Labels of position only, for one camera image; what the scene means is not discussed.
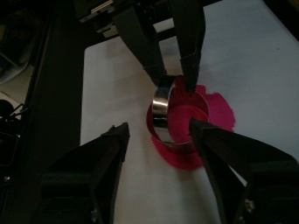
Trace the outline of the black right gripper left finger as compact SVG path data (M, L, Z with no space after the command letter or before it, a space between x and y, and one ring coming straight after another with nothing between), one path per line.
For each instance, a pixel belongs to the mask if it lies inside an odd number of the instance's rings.
M128 140L124 122L56 160L41 176L30 224L113 224Z

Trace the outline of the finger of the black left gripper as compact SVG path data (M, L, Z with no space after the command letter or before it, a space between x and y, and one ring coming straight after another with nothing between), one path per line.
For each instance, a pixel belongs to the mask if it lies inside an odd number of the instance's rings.
M202 3L201 0L169 0L169 4L185 89L192 93L198 78L205 33Z
M137 5L116 8L113 16L117 33L140 62L153 84L166 74L154 27Z

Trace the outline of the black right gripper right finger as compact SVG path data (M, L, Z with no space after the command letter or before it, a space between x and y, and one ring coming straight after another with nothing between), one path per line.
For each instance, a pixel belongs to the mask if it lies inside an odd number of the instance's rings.
M273 146L192 119L221 224L299 224L299 163Z

